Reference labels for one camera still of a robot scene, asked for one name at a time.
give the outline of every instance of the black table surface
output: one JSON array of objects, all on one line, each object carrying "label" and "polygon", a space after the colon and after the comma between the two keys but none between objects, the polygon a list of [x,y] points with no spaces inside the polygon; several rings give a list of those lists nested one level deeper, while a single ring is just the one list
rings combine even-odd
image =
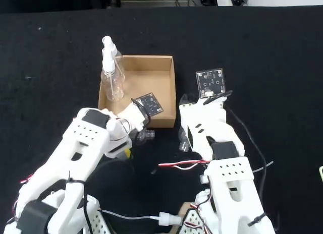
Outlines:
[{"label": "black table surface", "polygon": [[[11,217],[19,180],[53,152],[82,107],[96,107],[101,39],[123,54],[172,55],[177,102],[197,94],[195,71],[224,68],[227,105],[266,156],[264,208],[280,233],[321,227],[323,7],[93,10],[0,16],[0,226]],[[252,168],[261,161],[243,128]],[[134,171],[110,164],[89,183],[103,209],[129,216],[175,214],[205,187],[203,168],[151,172],[159,162],[196,158],[178,151],[173,129],[134,149]],[[255,174],[258,184],[260,173]],[[119,233],[164,230],[153,221],[108,217]]]}]

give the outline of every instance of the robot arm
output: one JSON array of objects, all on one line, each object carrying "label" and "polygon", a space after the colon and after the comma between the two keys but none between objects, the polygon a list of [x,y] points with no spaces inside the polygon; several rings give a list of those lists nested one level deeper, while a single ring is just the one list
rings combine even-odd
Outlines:
[{"label": "robot arm", "polygon": [[[57,193],[55,198],[48,196],[43,200],[43,203],[56,209],[53,210],[53,215],[48,217],[49,222],[45,220],[48,223],[47,230],[49,234],[72,233],[68,231],[72,229],[76,231],[74,233],[78,233],[85,223],[84,214],[77,209],[84,194],[83,184],[95,170],[103,155],[114,158],[125,149],[132,147],[128,134],[134,129],[141,131],[145,121],[145,116],[133,103],[119,115],[114,115],[107,109],[102,111],[92,108],[81,109],[48,161],[19,190],[15,222],[10,224],[10,228],[6,227],[5,233],[21,233],[26,223],[20,223],[20,220],[29,220],[29,217],[25,218],[24,211],[30,209],[29,205],[37,201],[43,191],[61,179],[77,181],[67,182],[66,190]],[[82,156],[73,161],[75,153]],[[98,201],[90,198],[88,202],[88,215],[93,216],[99,207]],[[75,226],[76,220],[82,220],[77,223],[77,229],[72,227]]]},{"label": "robot arm", "polygon": [[210,190],[197,195],[196,211],[213,234],[274,234],[254,185],[249,160],[244,156],[244,146],[226,123],[225,100],[220,97],[204,105],[206,99],[199,99],[197,103],[180,105],[184,141],[203,160],[210,161],[204,172]]}]

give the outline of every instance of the black zip tie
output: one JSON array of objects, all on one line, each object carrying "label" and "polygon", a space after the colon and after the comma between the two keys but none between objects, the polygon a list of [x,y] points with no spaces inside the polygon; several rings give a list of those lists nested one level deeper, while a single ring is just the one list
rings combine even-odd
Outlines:
[{"label": "black zip tie", "polygon": [[83,180],[75,180],[71,177],[69,177],[67,180],[66,180],[66,184],[68,183],[80,183],[80,184],[84,184],[85,185],[85,181]]},{"label": "black zip tie", "polygon": [[261,219],[263,219],[266,215],[266,213],[261,214],[260,216],[257,216],[252,222],[248,223],[248,226],[253,226],[256,223],[260,222]]}]

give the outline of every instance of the circuit board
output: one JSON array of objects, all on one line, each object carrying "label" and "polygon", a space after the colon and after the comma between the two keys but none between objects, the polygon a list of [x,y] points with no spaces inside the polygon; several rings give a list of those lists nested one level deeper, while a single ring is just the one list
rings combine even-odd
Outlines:
[{"label": "circuit board", "polygon": [[153,93],[140,96],[139,98],[136,98],[136,100],[142,103],[149,116],[154,116],[164,111]]},{"label": "circuit board", "polygon": [[226,91],[223,69],[198,71],[196,81],[200,98],[207,98]]}]

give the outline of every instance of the cardboard box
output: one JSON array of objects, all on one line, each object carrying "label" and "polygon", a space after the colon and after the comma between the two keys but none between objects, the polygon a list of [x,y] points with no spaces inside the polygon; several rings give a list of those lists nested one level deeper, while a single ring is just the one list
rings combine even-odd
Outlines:
[{"label": "cardboard box", "polygon": [[149,127],[174,127],[176,92],[173,57],[125,55],[123,65],[126,76],[124,97],[117,102],[107,100],[101,83],[98,108],[107,108],[118,114],[130,104],[131,98],[135,99],[152,92],[164,111],[151,118]]}]

